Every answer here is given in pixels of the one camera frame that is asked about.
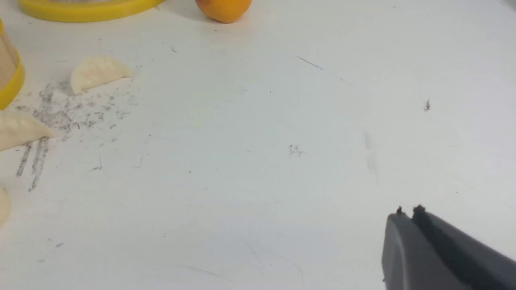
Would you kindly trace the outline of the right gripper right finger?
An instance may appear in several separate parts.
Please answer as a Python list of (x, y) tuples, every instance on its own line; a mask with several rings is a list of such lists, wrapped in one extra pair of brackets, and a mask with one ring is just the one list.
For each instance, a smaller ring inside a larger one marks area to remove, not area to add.
[(516, 263), (418, 205), (413, 223), (451, 273), (472, 290), (514, 290)]

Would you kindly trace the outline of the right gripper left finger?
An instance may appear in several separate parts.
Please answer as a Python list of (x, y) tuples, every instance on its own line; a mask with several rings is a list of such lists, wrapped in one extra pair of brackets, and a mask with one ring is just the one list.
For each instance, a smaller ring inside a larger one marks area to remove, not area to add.
[(381, 266), (387, 290), (470, 290), (401, 206), (387, 217)]

